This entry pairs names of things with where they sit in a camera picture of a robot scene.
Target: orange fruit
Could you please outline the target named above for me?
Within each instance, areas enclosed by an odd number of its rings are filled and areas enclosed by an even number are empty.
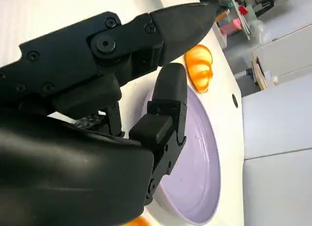
[[[185,54],[188,77],[193,87],[199,93],[207,92],[213,77],[213,57],[204,45],[197,45]]]
[[[151,225],[142,216],[139,216],[135,220],[132,220],[131,222],[123,226],[151,226]]]

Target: orange slice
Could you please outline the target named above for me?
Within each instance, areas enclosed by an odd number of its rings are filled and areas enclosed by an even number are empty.
[[[188,77],[193,87],[199,93],[207,92],[213,77],[211,64],[213,58],[209,49],[197,45],[185,54]]]

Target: white surface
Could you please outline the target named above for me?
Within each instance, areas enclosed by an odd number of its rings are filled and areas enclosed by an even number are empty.
[[[260,16],[272,38],[279,38],[312,23],[312,0],[288,0]]]
[[[198,0],[0,0],[0,66],[18,60],[20,43],[93,15],[109,10],[126,23],[136,15],[162,6],[193,1]],[[209,92],[199,98],[211,120],[221,162],[220,202],[207,225],[242,226],[244,144],[240,91],[213,31],[203,43],[214,57],[214,77]],[[145,96],[153,87],[157,73],[155,71],[122,87],[120,108],[124,131],[127,132],[136,123],[134,118],[140,116]],[[238,109],[233,104],[232,94],[236,95]],[[187,225],[170,216],[155,201],[145,209],[144,216],[152,226]]]
[[[242,99],[245,159],[312,148],[312,74]]]
[[[281,76],[312,65],[312,25],[254,49],[264,71]]]
[[[213,24],[213,27],[212,27],[213,31],[214,31],[214,34],[221,46],[222,49],[226,48],[226,45],[227,45],[227,35],[222,35],[221,32],[220,32],[220,29],[219,27],[217,26],[216,23]]]
[[[245,226],[309,226],[312,150],[244,163]]]

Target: pink object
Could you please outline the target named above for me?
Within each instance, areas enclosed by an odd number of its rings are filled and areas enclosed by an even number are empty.
[[[232,22],[225,24],[220,28],[220,32],[222,35],[230,34],[236,30],[241,30],[241,23],[238,18],[232,20]]]

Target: gray floor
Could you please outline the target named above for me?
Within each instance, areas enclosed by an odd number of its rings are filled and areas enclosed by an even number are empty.
[[[257,86],[254,81],[247,75],[237,78],[236,81],[242,93],[242,97],[260,91],[259,86]]]

